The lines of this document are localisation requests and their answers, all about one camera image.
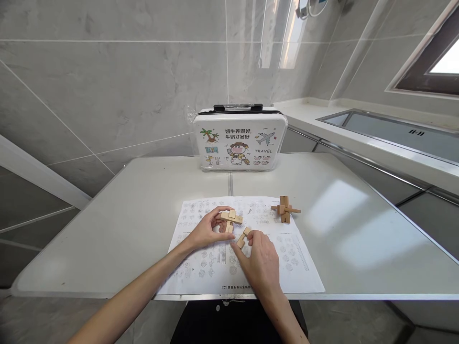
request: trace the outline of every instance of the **palm tree illustration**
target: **palm tree illustration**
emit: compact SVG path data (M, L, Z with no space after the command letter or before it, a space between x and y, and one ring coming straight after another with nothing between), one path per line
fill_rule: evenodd
M212 131L211 130L205 130L204 128L202 129L202 131L200 131L200 133L202 134L202 136L206 136L208 137L208 140L207 142L218 142L217 141L217 137L219 136L218 134L212 134Z

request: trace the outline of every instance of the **forearm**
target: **forearm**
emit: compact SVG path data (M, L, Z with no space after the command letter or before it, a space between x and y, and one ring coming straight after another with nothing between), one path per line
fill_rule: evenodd
M70 344L115 343L193 248L182 242L124 287L72 337Z
M305 333L296 319L288 299L282 290L259 296L264 311L273 323L284 343L309 344Z

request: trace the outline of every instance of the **puzzle diagram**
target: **puzzle diagram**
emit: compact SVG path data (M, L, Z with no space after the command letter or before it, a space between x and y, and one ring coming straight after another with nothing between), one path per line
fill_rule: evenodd
M279 256L280 283L284 293L324 292L314 262L293 218L283 223L271 207L275 197L214 197L185 201L178 217L169 251L190 234L202 217L218 205L228 205L226 213L235 242L245 256L251 254L245 235L258 229L268 235ZM253 293L229 241L203 247L189 255L171 274L158 294L247 294Z

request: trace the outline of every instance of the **white countertop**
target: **white countertop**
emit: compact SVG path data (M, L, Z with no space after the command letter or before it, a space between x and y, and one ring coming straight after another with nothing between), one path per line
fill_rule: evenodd
M459 300L459 265L333 155L281 154L272 172L232 178L234 196L288 195L302 211L326 292L290 299Z
M194 157L132 160L21 272L16 296L109 298L167 254L182 202L229 195Z
M22 271L15 296L108 298L168 250L184 200L286 194L326 292L290 299L459 300L459 265L334 156L271 172L202 172L193 157L130 162ZM161 300L253 295L160 295Z
M394 171L404 172L459 194L459 166L316 120L349 110L349 107L323 107L298 100L277 103L275 107L288 116L289 125L368 157Z

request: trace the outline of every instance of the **wooden puzzle piece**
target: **wooden puzzle piece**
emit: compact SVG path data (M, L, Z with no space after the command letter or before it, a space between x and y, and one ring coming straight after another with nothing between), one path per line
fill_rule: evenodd
M232 233L233 232L233 223L230 221L226 222L226 228L225 228L225 233Z
M290 213L300 213L301 210L294 209L288 203L288 196L280 196L280 203L278 206L272 205L271 209L277 210L277 214L281 216L282 223L290 223Z
M246 237L252 230L249 227L245 227L243 233L240 235L238 242L236 243L240 249L242 249L245 245L244 237Z
M231 221L231 222L237 223L238 225L242 225L242 221L243 221L242 216L235 215L235 217L230 217L230 214L227 212L221 212L220 218L225 221Z

